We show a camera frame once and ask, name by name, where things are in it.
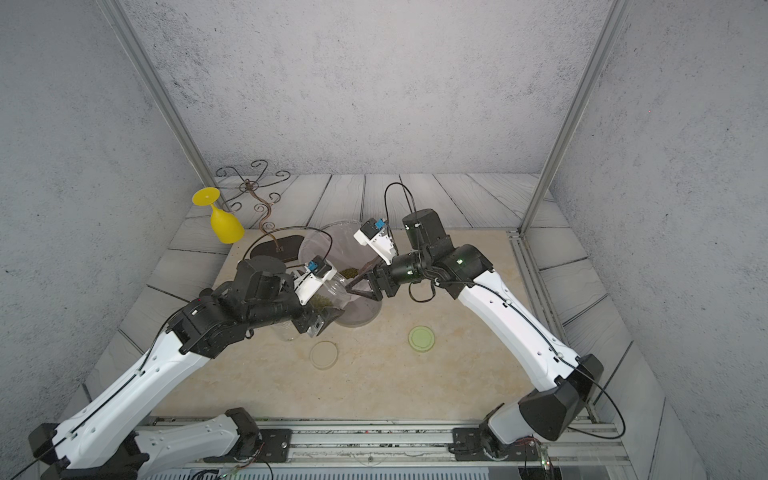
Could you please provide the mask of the glass jar with beige lid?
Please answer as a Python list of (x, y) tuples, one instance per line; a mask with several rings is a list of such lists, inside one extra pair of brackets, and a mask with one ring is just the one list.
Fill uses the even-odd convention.
[(271, 326), (271, 330), (278, 339), (285, 342), (293, 341), (300, 336), (300, 333), (291, 322), (275, 324)]

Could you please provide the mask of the grey bin with plastic liner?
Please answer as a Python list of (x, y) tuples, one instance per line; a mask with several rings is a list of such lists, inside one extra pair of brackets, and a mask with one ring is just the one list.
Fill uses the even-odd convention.
[[(333, 239), (327, 259), (345, 279), (354, 278), (366, 263), (377, 259), (373, 250), (359, 245), (353, 238), (360, 226), (359, 221), (341, 220), (322, 227), (322, 230), (329, 233)], [(325, 235), (310, 231), (300, 245), (299, 261), (306, 264), (315, 256), (324, 254), (328, 245)], [(381, 301), (352, 295), (351, 301), (345, 306), (344, 314), (336, 320), (336, 323), (347, 328), (363, 327), (378, 316), (381, 308)]]

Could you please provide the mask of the green jar lid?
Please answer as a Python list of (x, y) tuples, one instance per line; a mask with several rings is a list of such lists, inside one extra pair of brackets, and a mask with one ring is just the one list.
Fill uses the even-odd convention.
[(426, 326), (416, 326), (409, 331), (408, 344), (416, 352), (430, 351), (436, 342), (433, 330)]

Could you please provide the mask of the glass jar with green lid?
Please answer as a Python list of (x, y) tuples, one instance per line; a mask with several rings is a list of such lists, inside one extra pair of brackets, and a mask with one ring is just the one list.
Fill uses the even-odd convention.
[(333, 306), (343, 309), (345, 313), (346, 307), (351, 301), (352, 295), (346, 292), (343, 279), (336, 274), (332, 280), (325, 283), (317, 291), (306, 305), (311, 305), (315, 308)]

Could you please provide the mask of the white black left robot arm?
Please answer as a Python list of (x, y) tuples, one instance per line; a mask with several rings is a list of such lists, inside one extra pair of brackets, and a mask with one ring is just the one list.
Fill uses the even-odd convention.
[(265, 441), (243, 408), (166, 434), (138, 426), (183, 380), (257, 329), (290, 322), (319, 334), (340, 312), (316, 310), (310, 300), (336, 273), (322, 256), (301, 275), (274, 257), (240, 261), (233, 280), (173, 312), (142, 357), (90, 404), (30, 433), (34, 460), (47, 467), (43, 478), (139, 479), (193, 460), (255, 460)]

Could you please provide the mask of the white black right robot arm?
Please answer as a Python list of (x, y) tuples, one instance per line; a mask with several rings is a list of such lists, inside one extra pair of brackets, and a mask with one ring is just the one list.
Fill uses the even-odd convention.
[(347, 292), (380, 301), (421, 281), (433, 291), (446, 291), (490, 328), (533, 385), (529, 394), (483, 419), (477, 451), (505, 460), (528, 442), (558, 440), (601, 387), (602, 363), (593, 354), (578, 354), (547, 330), (477, 247), (455, 246), (436, 211), (411, 212), (403, 227), (411, 246), (405, 253), (397, 249), (385, 220), (371, 218), (357, 228), (353, 239), (376, 257), (349, 281)]

